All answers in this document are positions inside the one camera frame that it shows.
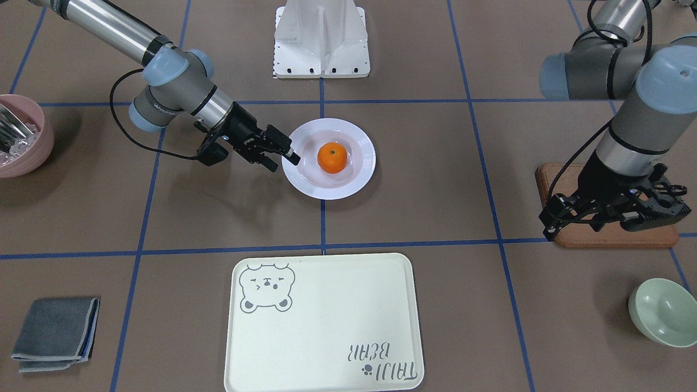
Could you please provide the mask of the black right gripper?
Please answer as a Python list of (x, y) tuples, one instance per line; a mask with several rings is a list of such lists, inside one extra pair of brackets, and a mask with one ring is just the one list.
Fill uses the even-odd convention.
[(194, 159), (205, 166), (224, 161), (229, 152), (217, 143), (218, 139), (224, 139), (248, 163), (261, 164), (271, 172), (276, 172), (279, 164), (264, 155), (266, 152), (283, 156), (293, 166), (298, 166), (301, 160), (286, 134), (272, 125), (258, 127), (256, 118), (237, 102), (232, 104), (221, 124), (207, 131)]

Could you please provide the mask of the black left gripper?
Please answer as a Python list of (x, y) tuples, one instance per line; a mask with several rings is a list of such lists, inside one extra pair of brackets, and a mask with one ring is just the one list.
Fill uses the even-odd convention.
[(622, 229), (637, 232), (677, 225), (692, 211), (684, 200), (687, 188), (669, 181), (663, 163), (653, 164), (643, 177), (618, 175), (600, 164), (588, 163), (578, 174), (573, 193), (555, 193), (555, 184), (569, 166), (563, 164), (553, 179), (539, 215), (543, 235), (550, 242), (572, 224), (589, 225), (598, 232), (618, 222)]

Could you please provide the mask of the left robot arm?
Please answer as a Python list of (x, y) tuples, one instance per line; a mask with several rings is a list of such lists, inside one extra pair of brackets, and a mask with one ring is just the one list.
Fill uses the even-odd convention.
[(695, 120), (695, 33), (652, 42), (658, 1), (606, 1), (589, 8), (589, 27), (565, 53), (545, 59), (540, 89), (556, 100), (622, 100), (595, 132), (599, 144), (570, 195), (549, 188), (539, 215), (554, 241), (569, 225), (600, 231), (617, 222), (636, 232), (679, 223), (690, 214), (687, 189), (665, 176), (662, 158)]

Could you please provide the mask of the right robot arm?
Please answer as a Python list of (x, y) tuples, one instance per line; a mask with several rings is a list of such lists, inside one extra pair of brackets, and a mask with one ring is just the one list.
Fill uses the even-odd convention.
[(184, 51), (129, 12), (108, 1), (35, 1), (137, 62), (146, 87), (129, 106), (130, 121), (146, 132), (163, 131), (182, 113), (194, 119), (204, 139), (190, 161), (205, 166), (224, 161), (229, 144), (248, 163), (271, 172), (271, 154), (295, 166), (301, 159), (291, 139), (276, 127), (261, 129), (256, 119), (212, 81), (215, 68), (202, 51)]

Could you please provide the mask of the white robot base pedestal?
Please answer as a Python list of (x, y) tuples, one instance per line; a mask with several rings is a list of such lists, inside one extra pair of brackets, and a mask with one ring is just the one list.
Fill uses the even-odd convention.
[(366, 13), (354, 1), (288, 1), (276, 9), (272, 75), (364, 78), (371, 73)]

